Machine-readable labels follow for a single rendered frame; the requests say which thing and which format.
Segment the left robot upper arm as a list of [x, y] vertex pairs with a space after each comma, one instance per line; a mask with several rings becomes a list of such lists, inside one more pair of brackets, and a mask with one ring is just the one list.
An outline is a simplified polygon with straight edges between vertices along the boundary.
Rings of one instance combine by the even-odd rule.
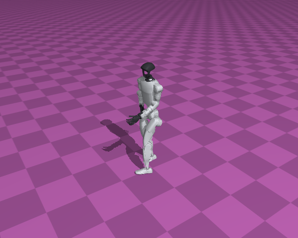
[[159, 103], [160, 102], [160, 98], [161, 98], [161, 93], [163, 91], [163, 87], [162, 85], [158, 84], [158, 83], [155, 83], [153, 85], [153, 89], [155, 91], [155, 94], [154, 94], [154, 98], [155, 100], [153, 100], [151, 102], [151, 105], [154, 106], [156, 103]]

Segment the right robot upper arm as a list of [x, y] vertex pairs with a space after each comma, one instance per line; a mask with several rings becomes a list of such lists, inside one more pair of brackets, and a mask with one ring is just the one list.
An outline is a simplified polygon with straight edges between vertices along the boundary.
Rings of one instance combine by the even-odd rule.
[[139, 97], [142, 97], [140, 81], [141, 81], [141, 79], [142, 79], [143, 77], [144, 77], [144, 76], [142, 76], [142, 77], [140, 77], [140, 78], [137, 79], [138, 87], [139, 87], [139, 90], [137, 91], [137, 95], [138, 95]]

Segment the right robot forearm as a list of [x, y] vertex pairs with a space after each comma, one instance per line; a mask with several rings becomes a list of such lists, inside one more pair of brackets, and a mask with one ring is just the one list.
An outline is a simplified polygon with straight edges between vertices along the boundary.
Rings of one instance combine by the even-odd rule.
[[138, 96], [138, 99], [139, 99], [139, 105], [144, 106], [143, 97], [139, 97], [139, 96]]

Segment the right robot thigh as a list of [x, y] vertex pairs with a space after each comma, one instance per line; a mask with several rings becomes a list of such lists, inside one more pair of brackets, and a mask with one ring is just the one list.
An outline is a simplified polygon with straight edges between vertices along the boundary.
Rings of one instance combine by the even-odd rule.
[[[140, 131], [141, 131], [141, 134], [142, 134], [142, 137], [144, 136], [144, 131], [146, 129], [146, 126], [148, 124], [148, 120], [147, 120], [147, 116], [145, 116], [144, 118], [140, 119]], [[151, 141], [152, 138], [149, 140]]]

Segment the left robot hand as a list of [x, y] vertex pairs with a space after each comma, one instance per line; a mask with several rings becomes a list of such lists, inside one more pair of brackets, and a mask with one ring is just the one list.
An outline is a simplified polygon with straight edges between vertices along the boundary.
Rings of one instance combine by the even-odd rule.
[[133, 125], [133, 124], [137, 123], [139, 119], [142, 119], [142, 117], [141, 117], [141, 114], [142, 114], [142, 113], [143, 113], [143, 112], [140, 112], [138, 115], [135, 115], [135, 116], [129, 116], [129, 117], [133, 117], [133, 118], [131, 118], [131, 119], [126, 119], [126, 120], [129, 120], [129, 121], [127, 121], [127, 123], [128, 123], [129, 125]]

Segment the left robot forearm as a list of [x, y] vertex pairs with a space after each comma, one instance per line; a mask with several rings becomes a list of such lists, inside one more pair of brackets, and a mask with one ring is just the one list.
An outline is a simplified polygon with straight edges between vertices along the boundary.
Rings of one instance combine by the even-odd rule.
[[156, 103], [154, 106], [150, 105], [148, 108], [146, 108], [145, 110], [143, 110], [141, 117], [144, 118], [145, 116], [147, 116], [151, 111], [154, 111], [157, 107], [158, 107], [159, 103]]

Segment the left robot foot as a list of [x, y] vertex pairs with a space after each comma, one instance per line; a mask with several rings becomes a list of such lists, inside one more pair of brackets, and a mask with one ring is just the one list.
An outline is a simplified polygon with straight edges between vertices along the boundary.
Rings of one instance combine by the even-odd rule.
[[152, 173], [152, 168], [149, 168], [148, 170], [145, 170], [145, 168], [142, 168], [140, 170], [136, 170], [135, 173], [136, 174], [147, 174], [147, 173]]

